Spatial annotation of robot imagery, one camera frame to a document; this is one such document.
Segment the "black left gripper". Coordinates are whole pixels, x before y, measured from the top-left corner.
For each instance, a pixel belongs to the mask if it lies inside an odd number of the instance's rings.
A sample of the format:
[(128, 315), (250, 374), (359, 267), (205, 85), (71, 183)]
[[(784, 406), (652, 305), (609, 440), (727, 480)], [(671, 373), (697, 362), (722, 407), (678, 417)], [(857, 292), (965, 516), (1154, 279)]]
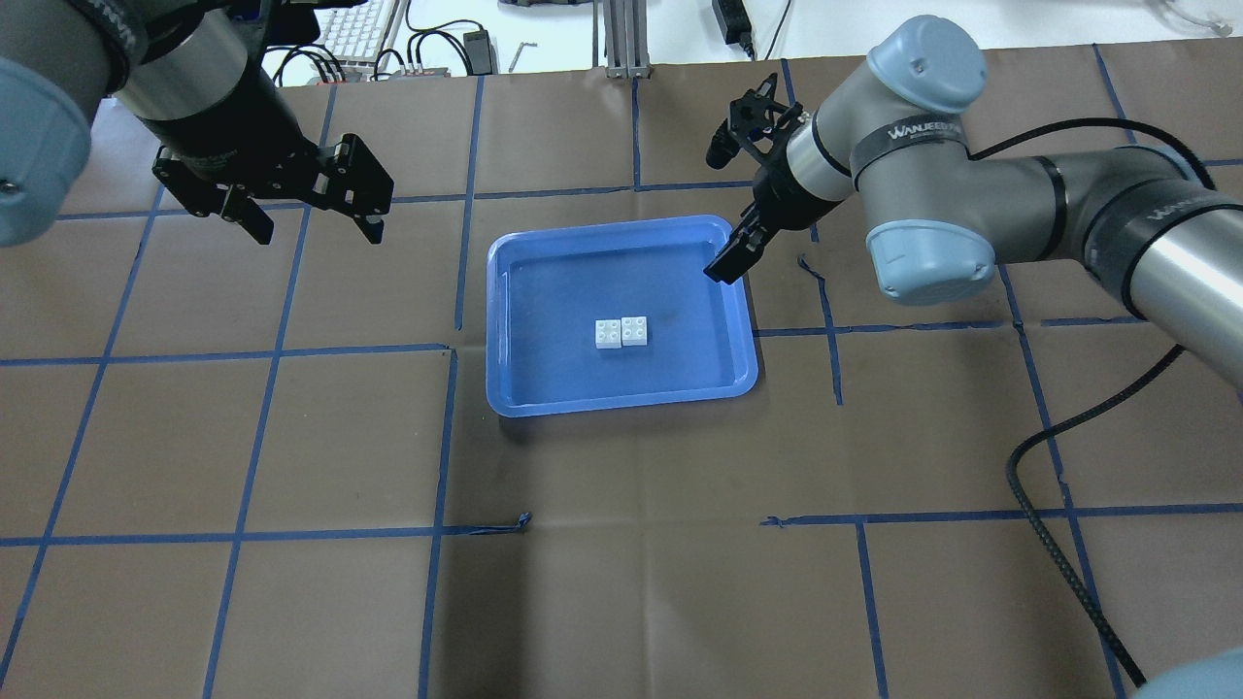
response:
[(394, 182), (359, 134), (342, 134), (333, 146), (273, 147), (245, 155), (194, 160), (167, 146), (150, 167), (163, 187), (191, 216), (225, 216), (259, 245), (270, 245), (273, 221), (259, 201), (292, 200), (353, 216), (370, 245), (385, 238), (385, 216)]

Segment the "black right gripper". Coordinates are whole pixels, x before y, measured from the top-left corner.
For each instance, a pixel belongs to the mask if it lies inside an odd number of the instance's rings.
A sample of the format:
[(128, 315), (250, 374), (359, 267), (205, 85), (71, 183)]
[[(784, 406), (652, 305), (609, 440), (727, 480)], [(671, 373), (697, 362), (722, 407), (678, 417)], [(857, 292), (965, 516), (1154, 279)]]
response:
[(736, 284), (759, 262), (777, 233), (807, 230), (835, 208), (835, 201), (807, 192), (789, 170), (759, 167), (752, 179), (752, 203), (743, 211), (743, 228), (728, 234), (704, 274), (715, 284)]

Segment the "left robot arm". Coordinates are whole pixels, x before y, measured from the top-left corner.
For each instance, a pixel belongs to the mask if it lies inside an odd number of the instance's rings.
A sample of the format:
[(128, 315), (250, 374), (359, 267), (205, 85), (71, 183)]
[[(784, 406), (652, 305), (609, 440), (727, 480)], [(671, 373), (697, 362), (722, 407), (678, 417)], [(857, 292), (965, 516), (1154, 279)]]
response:
[(116, 97), (158, 139), (152, 175), (191, 216), (261, 245), (265, 200), (349, 216), (382, 243), (392, 182), (359, 136), (316, 146), (264, 71), (281, 1), (5, 1), (1, 6), (1, 243), (48, 231)]

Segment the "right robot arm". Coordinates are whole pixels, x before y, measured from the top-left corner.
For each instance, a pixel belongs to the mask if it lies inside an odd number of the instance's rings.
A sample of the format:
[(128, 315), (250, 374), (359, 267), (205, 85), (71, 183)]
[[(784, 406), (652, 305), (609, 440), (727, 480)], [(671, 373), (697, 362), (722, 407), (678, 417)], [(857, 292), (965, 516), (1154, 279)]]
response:
[(781, 231), (851, 197), (880, 292), (906, 306), (968, 299), (1001, 265), (1080, 264), (1127, 313), (1241, 386), (1241, 201), (1176, 139), (1054, 155), (972, 153), (962, 114), (989, 76), (950, 19), (906, 19), (817, 108), (776, 77), (728, 104), (707, 163), (745, 150), (752, 201), (707, 264), (735, 284)]

